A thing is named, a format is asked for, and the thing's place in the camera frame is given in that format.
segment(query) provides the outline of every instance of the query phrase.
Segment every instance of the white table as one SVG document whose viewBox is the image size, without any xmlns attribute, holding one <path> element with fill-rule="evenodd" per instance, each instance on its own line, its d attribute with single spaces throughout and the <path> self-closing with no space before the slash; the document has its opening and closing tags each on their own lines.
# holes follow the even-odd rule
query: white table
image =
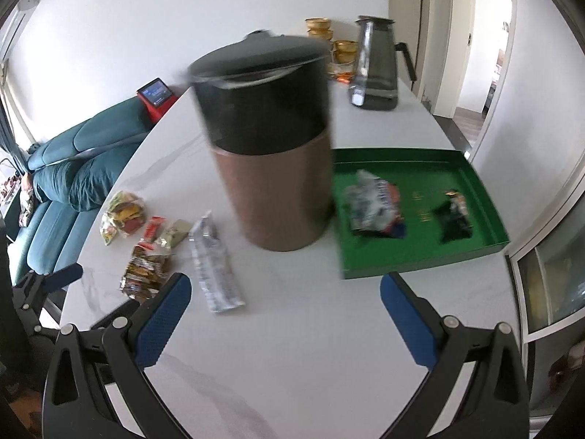
<svg viewBox="0 0 585 439">
<path fill-rule="evenodd" d="M 404 85 L 393 112 L 354 108 L 346 86 L 332 85 L 332 129 L 336 147 L 452 148 Z M 426 370 L 413 362 L 382 305 L 380 278 L 341 280 L 333 226 L 296 252 L 251 245 L 216 172 L 191 90 L 142 143 L 112 193 L 119 190 L 138 194 L 149 215 L 169 220 L 196 221 L 212 209 L 247 301 L 245 308 L 211 314 L 194 282 L 191 303 L 162 357 L 146 370 L 194 438 L 377 439 L 393 422 Z M 61 319 L 80 330 L 125 300 L 119 281 L 139 237 L 106 247 L 100 218 L 81 251 L 84 276 L 69 287 Z M 194 279 L 189 249 L 188 242 L 179 246 L 174 269 Z M 513 288 L 499 253 L 404 278 L 442 315 L 475 327 L 506 321 L 518 332 Z M 123 423 L 136 430 L 119 393 L 109 391 Z M 446 408 L 442 426 L 456 406 Z"/>
</svg>

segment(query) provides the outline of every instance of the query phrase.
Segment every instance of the trash can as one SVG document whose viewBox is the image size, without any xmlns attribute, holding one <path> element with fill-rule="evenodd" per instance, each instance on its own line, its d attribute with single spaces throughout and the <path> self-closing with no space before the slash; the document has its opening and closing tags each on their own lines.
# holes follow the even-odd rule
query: trash can
<svg viewBox="0 0 585 439">
<path fill-rule="evenodd" d="M 256 31 L 189 67 L 213 155 L 252 243 L 317 240 L 332 212 L 327 44 Z"/>
</svg>

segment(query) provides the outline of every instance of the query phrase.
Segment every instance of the stack of bowls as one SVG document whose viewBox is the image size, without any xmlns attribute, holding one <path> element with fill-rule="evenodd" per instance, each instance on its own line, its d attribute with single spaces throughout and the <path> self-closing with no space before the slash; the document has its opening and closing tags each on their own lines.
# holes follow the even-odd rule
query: stack of bowls
<svg viewBox="0 0 585 439">
<path fill-rule="evenodd" d="M 337 40 L 333 42 L 333 56 L 338 64 L 353 64 L 358 44 L 355 41 Z"/>
<path fill-rule="evenodd" d="M 331 41 L 333 39 L 333 30 L 331 29 L 331 20 L 329 18 L 308 18 L 305 20 L 307 31 L 311 38 L 321 38 L 322 40 Z"/>
</svg>

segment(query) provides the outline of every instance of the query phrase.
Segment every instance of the teal sofa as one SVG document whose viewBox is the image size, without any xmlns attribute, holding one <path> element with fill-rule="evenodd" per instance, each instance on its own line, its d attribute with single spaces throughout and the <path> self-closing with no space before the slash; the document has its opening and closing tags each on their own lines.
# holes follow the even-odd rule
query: teal sofa
<svg viewBox="0 0 585 439">
<path fill-rule="evenodd" d="M 8 246 L 13 284 L 77 261 L 100 206 L 152 122 L 138 97 L 44 143 L 28 159 L 39 205 Z"/>
</svg>

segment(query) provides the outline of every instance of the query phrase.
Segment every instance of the trash can lid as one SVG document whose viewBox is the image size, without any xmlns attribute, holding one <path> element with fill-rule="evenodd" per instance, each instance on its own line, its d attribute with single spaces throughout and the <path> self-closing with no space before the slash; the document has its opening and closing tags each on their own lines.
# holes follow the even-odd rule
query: trash can lid
<svg viewBox="0 0 585 439">
<path fill-rule="evenodd" d="M 274 36 L 269 31 L 250 33 L 240 42 L 224 46 L 189 66 L 194 80 L 234 77 L 297 66 L 329 52 L 324 40 L 302 36 Z"/>
</svg>

